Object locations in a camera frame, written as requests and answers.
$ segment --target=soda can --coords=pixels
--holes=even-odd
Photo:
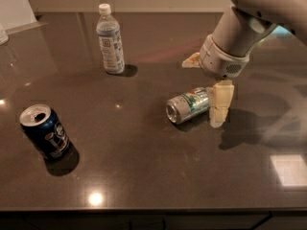
[[[69,138],[57,113],[48,105],[35,104],[25,109],[20,125],[45,159],[60,158],[69,150]]]
[[[172,123],[179,125],[209,108],[206,89],[198,87],[169,100],[166,103],[166,114]]]

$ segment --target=green and silver can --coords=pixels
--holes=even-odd
[[[206,89],[198,87],[167,101],[166,114],[172,123],[179,125],[209,108]]]

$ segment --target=water bottle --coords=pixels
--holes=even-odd
[[[110,74],[121,74],[125,70],[125,62],[120,26],[111,15],[109,4],[101,4],[99,14],[101,17],[96,32],[99,37],[105,69]]]

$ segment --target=blue can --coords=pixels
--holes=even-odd
[[[46,104],[35,104],[20,115],[20,125],[45,159],[57,159],[68,152],[69,138],[57,113]]]

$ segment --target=gray table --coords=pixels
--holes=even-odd
[[[108,75],[96,13],[44,13],[0,47],[0,210],[282,210],[307,207],[307,49],[273,34],[234,81],[227,122],[172,125],[165,102],[213,80],[181,62],[219,13],[116,13],[127,71]],[[19,128],[57,113],[74,149],[47,163]],[[103,201],[93,206],[89,198]]]

